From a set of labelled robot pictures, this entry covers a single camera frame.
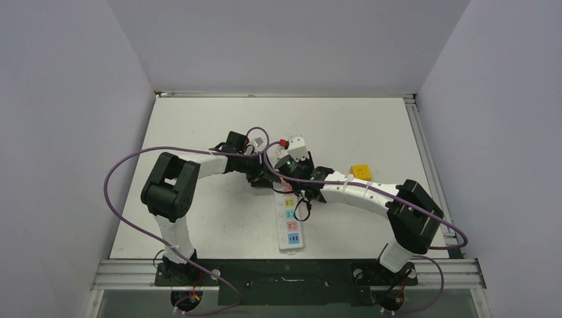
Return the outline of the white power strip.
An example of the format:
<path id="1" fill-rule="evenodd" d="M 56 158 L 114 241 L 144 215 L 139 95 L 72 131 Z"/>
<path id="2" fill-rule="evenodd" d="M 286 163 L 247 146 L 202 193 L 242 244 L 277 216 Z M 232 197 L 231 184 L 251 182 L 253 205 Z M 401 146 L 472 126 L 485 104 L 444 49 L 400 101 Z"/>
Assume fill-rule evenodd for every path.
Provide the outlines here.
<path id="1" fill-rule="evenodd" d="M 306 212 L 304 204 L 286 187 L 275 187 L 274 207 L 278 249 L 281 253 L 293 254 L 305 247 L 302 223 L 295 218 Z"/>

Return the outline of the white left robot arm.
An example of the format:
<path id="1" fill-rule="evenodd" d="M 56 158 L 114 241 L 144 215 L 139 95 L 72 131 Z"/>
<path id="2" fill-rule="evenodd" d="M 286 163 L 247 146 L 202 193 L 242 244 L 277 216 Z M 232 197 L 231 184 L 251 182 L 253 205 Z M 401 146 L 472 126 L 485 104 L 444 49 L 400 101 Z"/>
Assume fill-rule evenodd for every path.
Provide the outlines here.
<path id="1" fill-rule="evenodd" d="M 264 175 L 258 151 L 267 139 L 249 139 L 229 132 L 226 141 L 208 151 L 180 157 L 161 153 L 141 191 L 140 199 L 158 223 L 162 239 L 170 245 L 164 250 L 163 263 L 179 284 L 188 285 L 197 278 L 196 249 L 190 240 L 186 216 L 194 201 L 198 180 L 214 175 L 238 172 L 248 182 Z"/>

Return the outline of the pink triangular socket adapter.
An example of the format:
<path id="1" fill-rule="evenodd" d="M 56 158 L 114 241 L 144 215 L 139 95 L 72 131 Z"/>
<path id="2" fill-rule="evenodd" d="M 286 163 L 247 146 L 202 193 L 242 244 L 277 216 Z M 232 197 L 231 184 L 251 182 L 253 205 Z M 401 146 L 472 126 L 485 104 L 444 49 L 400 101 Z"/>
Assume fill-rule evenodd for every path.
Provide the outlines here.
<path id="1" fill-rule="evenodd" d="M 294 191 L 292 186 L 284 180 L 280 180 L 280 185 L 282 186 L 282 191 L 284 193 L 292 193 Z"/>

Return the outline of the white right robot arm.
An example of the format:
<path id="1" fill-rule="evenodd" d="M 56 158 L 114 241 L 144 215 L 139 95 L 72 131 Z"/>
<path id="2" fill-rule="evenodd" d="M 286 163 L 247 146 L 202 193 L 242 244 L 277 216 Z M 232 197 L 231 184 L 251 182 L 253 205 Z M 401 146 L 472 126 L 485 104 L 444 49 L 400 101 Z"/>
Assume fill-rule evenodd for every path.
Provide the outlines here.
<path id="1" fill-rule="evenodd" d="M 376 184 L 328 167 L 310 168 L 290 155 L 281 158 L 273 169 L 307 201 L 345 204 L 380 215 L 390 223 L 394 237 L 374 266 L 376 278 L 384 284 L 397 279 L 413 255 L 428 252 L 444 216 L 414 180 Z"/>

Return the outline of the yellow cube socket adapter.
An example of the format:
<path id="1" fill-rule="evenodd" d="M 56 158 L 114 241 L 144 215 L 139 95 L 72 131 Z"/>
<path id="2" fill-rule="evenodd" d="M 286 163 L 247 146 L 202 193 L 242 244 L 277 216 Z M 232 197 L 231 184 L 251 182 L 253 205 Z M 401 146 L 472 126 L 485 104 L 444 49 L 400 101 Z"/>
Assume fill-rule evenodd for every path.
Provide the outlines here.
<path id="1" fill-rule="evenodd" d="M 371 181 L 372 180 L 372 174 L 371 174 L 371 171 L 370 171 L 370 168 L 369 168 L 368 164 L 353 165 L 353 166 L 350 167 L 349 173 L 354 178 L 357 178 L 357 179 L 360 179 L 360 180 L 365 180 L 365 181 Z"/>

